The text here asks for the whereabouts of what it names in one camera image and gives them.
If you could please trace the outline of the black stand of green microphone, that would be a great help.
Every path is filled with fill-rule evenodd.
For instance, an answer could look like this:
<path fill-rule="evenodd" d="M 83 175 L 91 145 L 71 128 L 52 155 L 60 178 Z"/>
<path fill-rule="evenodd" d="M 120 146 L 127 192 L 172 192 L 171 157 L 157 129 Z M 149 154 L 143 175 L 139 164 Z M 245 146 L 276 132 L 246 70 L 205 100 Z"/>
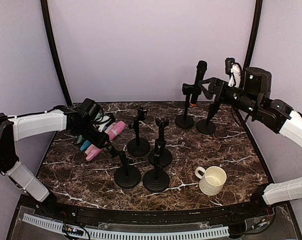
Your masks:
<path fill-rule="evenodd" d="M 143 176 L 143 186 L 149 192 L 160 193 L 169 187 L 169 175 L 162 169 L 161 163 L 154 161 L 154 169 L 147 171 Z"/>

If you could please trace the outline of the black stand of blue microphone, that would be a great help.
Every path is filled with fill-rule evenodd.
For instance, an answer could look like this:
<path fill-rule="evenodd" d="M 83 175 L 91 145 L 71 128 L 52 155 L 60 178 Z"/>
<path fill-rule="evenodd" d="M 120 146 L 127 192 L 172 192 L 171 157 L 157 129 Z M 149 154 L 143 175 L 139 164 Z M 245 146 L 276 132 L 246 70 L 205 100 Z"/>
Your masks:
<path fill-rule="evenodd" d="M 115 147 L 108 143 L 104 152 L 109 158 L 119 157 L 121 166 L 114 173 L 114 180 L 117 186 L 122 189 L 131 189 L 136 187 L 140 180 L 140 171 L 133 165 L 129 165 L 129 159 L 123 150 L 117 150 Z"/>

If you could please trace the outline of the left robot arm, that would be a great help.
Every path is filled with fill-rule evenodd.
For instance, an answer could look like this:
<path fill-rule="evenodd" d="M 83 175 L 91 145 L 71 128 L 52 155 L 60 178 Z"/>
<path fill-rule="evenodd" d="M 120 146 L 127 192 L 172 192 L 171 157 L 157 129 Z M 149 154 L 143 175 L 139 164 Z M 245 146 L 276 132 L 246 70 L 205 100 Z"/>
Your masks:
<path fill-rule="evenodd" d="M 102 149 L 110 142 L 107 133 L 98 129 L 95 117 L 101 107 L 85 99 L 78 107 L 57 105 L 50 110 L 21 115 L 0 113 L 0 175 L 10 177 L 36 201 L 50 218 L 61 214 L 61 206 L 50 197 L 51 191 L 20 160 L 16 144 L 25 139 L 50 133 L 71 131 Z"/>

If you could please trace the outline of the black stand of pink microphone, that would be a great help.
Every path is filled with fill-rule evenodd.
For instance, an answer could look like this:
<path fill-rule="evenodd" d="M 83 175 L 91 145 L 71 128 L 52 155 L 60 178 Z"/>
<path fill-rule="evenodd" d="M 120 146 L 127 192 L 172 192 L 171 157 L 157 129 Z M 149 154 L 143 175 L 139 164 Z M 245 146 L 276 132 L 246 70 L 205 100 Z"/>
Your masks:
<path fill-rule="evenodd" d="M 134 117 L 133 123 L 128 125 L 128 128 L 135 132 L 135 138 L 130 140 L 127 144 L 127 151 L 132 156 L 142 157 L 150 151 L 148 140 L 140 137 L 140 121 L 144 121 L 146 119 L 147 112 L 148 111 L 143 107 L 138 108 L 138 112 Z"/>

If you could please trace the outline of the black stand of beige microphone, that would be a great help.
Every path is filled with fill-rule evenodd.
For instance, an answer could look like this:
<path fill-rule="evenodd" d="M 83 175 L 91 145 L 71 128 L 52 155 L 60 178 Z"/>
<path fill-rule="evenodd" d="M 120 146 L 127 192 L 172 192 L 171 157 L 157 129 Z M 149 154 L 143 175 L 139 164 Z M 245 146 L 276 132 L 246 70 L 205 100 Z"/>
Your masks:
<path fill-rule="evenodd" d="M 154 159 L 157 157 L 161 167 L 164 168 L 170 165 L 173 159 L 171 152 L 166 149 L 167 141 L 164 136 L 164 129 L 169 125 L 169 119 L 156 118 L 155 122 L 159 128 L 159 135 L 155 140 L 154 149 L 148 155 L 148 160 L 150 164 L 154 165 Z"/>

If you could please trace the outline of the blue microphone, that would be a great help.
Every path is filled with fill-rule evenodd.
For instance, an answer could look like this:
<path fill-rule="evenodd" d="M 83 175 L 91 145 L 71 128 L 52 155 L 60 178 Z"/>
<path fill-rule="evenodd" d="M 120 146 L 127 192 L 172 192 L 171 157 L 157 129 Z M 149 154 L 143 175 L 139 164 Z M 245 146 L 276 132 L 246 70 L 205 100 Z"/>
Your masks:
<path fill-rule="evenodd" d="M 105 131 L 108 127 L 104 125 L 94 125 L 95 128 L 97 128 L 100 132 Z M 80 147 L 80 151 L 84 152 L 87 150 L 87 148 L 91 145 L 91 143 L 88 140 L 85 140 L 82 135 L 78 137 L 78 144 L 82 144 Z"/>

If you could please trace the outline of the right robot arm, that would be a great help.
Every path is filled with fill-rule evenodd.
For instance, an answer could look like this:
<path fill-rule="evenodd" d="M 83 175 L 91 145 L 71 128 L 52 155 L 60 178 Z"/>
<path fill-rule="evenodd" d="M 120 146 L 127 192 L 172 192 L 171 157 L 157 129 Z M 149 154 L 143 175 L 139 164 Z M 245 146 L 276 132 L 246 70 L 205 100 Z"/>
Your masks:
<path fill-rule="evenodd" d="M 207 99 L 213 99 L 206 122 L 219 110 L 221 104 L 227 104 L 242 110 L 253 121 L 259 121 L 272 130 L 290 139 L 302 148 L 302 114 L 280 99 L 270 99 L 270 72 L 256 67 L 247 67 L 244 71 L 243 88 L 229 86 L 216 77 L 201 80 L 199 88 Z M 258 216 L 265 205 L 273 205 L 289 200 L 302 199 L 302 177 L 281 183 L 260 185 L 246 205 L 246 213 Z"/>

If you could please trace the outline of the mint green microphone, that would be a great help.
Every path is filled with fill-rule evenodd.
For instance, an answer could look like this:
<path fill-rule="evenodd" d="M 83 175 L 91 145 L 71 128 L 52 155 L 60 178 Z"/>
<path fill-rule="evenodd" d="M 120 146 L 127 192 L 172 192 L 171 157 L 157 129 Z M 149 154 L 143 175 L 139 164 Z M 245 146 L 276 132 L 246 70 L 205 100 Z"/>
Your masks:
<path fill-rule="evenodd" d="M 102 113 L 98 113 L 97 116 L 95 117 L 95 121 L 96 120 L 101 120 L 103 118 L 103 114 Z M 82 135 L 78 136 L 78 139 L 76 141 L 76 143 L 74 143 L 74 145 L 80 145 L 85 141 L 85 139 L 83 138 Z"/>

